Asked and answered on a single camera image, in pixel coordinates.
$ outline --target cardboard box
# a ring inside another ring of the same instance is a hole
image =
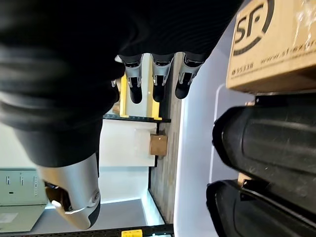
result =
[[[150,135],[150,154],[165,156],[168,150],[168,137],[164,135]]]
[[[316,0],[253,0],[238,15],[226,87],[316,89]]]

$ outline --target white panel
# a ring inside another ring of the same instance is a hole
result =
[[[103,120],[100,137],[100,166],[154,166],[149,154],[150,133],[156,123]]]
[[[141,198],[148,189],[148,167],[100,167],[101,201]]]
[[[24,148],[15,137],[13,129],[0,123],[0,165],[1,168],[34,168]]]

